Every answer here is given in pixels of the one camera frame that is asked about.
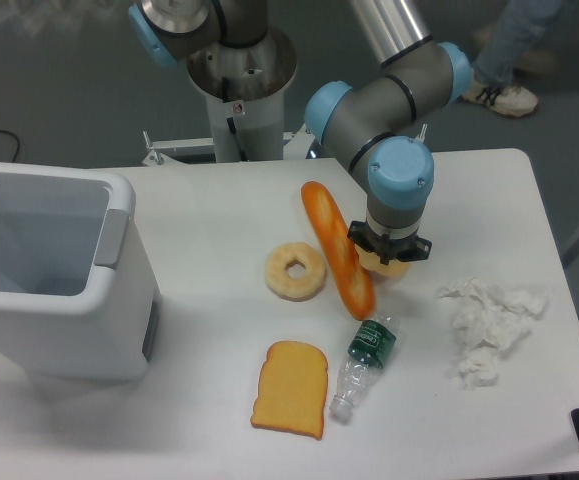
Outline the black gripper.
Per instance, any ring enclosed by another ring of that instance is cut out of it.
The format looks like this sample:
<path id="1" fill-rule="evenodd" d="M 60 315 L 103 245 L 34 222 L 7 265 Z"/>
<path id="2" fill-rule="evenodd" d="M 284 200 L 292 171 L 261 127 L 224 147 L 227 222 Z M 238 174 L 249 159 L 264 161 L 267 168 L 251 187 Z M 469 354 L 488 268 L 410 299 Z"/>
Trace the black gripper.
<path id="1" fill-rule="evenodd" d="M 389 234 L 374 232 L 367 222 L 352 221 L 347 237 L 362 251 L 374 254 L 380 264 L 391 261 L 400 262 L 424 261 L 429 258 L 432 242 L 415 234 L 400 239 L 393 239 Z"/>

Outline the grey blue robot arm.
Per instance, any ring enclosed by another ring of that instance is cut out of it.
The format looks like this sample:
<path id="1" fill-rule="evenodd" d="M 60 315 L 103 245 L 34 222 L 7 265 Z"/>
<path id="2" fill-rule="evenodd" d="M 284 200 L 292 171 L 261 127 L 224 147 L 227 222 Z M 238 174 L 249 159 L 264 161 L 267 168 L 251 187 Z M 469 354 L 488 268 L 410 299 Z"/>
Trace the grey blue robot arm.
<path id="1" fill-rule="evenodd" d="M 439 43 L 410 1 L 355 1 L 352 11 L 379 62 L 361 89 L 328 83 L 310 98 L 306 128 L 363 189 L 366 217 L 347 237 L 382 264 L 426 259 L 418 234 L 434 182 L 432 155 L 404 127 L 442 108 L 470 83 L 469 63 Z M 263 1 L 138 1 L 128 11 L 141 44 L 161 66 L 184 62 L 205 96 L 219 162 L 277 159 L 284 93 L 297 69 L 291 40 Z"/>

